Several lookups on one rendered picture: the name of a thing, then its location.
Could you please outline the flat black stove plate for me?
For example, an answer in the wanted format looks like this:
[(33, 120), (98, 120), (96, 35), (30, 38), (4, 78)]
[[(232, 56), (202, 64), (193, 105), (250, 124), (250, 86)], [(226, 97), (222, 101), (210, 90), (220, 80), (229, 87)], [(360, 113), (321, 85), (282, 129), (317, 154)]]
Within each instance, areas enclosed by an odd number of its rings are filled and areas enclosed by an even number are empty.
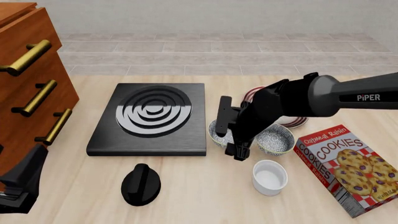
[(89, 156), (205, 156), (204, 83), (118, 83)]

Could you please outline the wooden cabinet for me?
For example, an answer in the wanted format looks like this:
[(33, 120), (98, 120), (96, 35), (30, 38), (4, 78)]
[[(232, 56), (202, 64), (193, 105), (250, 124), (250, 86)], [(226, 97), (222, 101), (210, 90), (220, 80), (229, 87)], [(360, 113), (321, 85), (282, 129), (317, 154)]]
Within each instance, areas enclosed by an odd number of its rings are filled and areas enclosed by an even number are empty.
[(0, 2), (0, 176), (51, 145), (79, 100), (61, 46), (45, 8)]

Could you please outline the white ramekin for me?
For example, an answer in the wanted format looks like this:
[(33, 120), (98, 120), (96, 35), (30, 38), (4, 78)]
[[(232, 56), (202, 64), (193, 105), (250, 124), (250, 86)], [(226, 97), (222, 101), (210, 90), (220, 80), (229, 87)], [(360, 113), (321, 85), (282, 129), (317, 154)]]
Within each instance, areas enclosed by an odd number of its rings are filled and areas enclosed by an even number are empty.
[(288, 175), (279, 163), (272, 160), (257, 162), (252, 170), (252, 184), (263, 195), (275, 196), (287, 185)]

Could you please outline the large patterned bowl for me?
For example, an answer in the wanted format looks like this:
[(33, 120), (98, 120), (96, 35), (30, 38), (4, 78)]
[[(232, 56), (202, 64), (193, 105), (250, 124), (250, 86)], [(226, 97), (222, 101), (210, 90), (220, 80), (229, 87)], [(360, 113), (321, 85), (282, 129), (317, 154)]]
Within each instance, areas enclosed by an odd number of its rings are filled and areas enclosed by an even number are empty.
[(295, 137), (280, 124), (272, 124), (255, 137), (259, 149), (272, 156), (282, 156), (295, 146)]

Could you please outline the small wooden drawer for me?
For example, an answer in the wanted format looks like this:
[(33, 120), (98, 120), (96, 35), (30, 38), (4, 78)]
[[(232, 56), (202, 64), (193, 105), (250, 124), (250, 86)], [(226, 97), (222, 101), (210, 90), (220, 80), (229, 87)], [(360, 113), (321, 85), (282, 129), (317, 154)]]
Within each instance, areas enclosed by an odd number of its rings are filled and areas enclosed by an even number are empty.
[[(57, 86), (30, 117), (13, 113), (12, 108), (23, 108), (39, 92), (35, 85), (55, 80)], [(37, 142), (46, 136), (57, 122), (54, 113), (72, 110), (79, 97), (66, 72), (48, 72), (28, 78), (0, 102), (0, 176), (18, 164)]]

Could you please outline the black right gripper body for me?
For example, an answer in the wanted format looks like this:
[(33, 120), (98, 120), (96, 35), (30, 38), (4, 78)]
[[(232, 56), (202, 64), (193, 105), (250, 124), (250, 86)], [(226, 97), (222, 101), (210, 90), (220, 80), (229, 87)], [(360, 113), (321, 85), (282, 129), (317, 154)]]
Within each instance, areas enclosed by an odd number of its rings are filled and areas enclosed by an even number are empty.
[(246, 105), (239, 108), (232, 129), (235, 145), (250, 145), (255, 136), (271, 125), (268, 108), (264, 105)]

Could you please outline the large wooden drawer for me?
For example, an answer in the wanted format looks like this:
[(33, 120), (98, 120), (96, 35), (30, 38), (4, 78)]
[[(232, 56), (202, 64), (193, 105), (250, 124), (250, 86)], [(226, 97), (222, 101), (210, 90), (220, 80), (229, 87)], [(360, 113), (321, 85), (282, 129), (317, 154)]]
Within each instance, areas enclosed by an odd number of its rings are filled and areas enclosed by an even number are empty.
[(45, 8), (34, 3), (0, 21), (0, 65), (11, 65), (28, 52), (27, 44), (49, 40), (52, 47), (18, 77), (0, 72), (0, 102), (12, 95), (21, 85), (34, 76), (44, 63), (60, 47), (60, 39)]

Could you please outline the small patterned bowl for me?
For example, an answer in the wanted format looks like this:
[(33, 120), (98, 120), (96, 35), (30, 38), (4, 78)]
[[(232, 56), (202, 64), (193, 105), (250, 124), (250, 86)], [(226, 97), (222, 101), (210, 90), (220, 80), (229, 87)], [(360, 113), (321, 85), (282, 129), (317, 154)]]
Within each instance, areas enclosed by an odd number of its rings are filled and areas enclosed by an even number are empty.
[(216, 120), (213, 120), (208, 127), (208, 134), (215, 145), (226, 149), (228, 143), (233, 144), (233, 134), (230, 129), (227, 129), (227, 133), (224, 137), (219, 137), (216, 133)]

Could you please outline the oatmeal raisin cookies box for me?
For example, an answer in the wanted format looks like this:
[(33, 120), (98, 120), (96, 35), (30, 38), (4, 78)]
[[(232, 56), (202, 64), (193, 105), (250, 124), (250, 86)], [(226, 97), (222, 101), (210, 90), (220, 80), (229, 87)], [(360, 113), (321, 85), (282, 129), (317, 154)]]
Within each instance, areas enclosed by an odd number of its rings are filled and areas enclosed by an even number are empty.
[(398, 198), (398, 169), (342, 124), (299, 138), (294, 152), (351, 218)]

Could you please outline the white plate with red rings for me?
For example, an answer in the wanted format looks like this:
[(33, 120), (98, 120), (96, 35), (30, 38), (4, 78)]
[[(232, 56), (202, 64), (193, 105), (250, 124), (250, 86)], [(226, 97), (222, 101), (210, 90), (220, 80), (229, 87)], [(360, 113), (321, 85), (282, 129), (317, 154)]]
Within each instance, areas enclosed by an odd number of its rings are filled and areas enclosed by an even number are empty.
[[(252, 99), (254, 97), (255, 92), (259, 91), (260, 89), (264, 88), (265, 86), (258, 86), (253, 89), (250, 89), (245, 96), (243, 97), (243, 101), (245, 102), (252, 102)], [(280, 117), (277, 121), (275, 121), (275, 124), (279, 124), (284, 126), (285, 128), (297, 128), (299, 126), (302, 126), (305, 124), (309, 119), (307, 117), (286, 117), (282, 116)]]

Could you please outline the round black stove knob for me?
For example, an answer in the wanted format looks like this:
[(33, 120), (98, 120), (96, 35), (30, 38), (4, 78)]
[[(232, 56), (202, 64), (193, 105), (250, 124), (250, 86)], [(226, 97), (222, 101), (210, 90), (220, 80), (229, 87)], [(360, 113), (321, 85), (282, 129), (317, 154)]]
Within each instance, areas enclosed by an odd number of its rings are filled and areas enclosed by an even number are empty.
[(160, 177), (147, 164), (137, 164), (121, 184), (123, 199), (134, 207), (148, 205), (156, 199), (160, 190)]

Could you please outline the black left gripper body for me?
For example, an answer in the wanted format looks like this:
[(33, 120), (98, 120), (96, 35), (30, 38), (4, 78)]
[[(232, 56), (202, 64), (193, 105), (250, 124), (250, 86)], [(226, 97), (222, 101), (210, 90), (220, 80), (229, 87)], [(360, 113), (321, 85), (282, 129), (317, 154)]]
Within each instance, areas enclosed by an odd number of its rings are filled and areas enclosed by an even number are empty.
[(28, 214), (39, 196), (39, 184), (29, 184), (26, 187), (5, 186), (0, 192), (0, 214)]

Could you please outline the medium wooden drawer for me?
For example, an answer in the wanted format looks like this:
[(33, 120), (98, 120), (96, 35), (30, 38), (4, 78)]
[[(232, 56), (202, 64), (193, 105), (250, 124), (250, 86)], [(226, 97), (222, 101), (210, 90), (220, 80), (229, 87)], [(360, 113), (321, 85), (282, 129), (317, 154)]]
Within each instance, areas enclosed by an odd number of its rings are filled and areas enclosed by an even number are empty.
[(66, 72), (65, 67), (60, 60), (60, 57), (56, 53), (50, 55), (50, 59), (44, 63), (43, 67), (40, 70), (34, 72), (34, 76), (45, 75), (48, 74), (48, 72)]

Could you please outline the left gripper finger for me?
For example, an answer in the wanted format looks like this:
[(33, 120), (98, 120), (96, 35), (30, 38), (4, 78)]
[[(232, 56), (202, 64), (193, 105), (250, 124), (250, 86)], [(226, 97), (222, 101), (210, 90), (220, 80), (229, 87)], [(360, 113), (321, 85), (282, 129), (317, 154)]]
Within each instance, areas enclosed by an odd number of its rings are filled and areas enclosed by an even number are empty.
[(47, 154), (46, 147), (36, 144), (16, 166), (0, 177), (0, 182), (9, 189), (38, 188)]

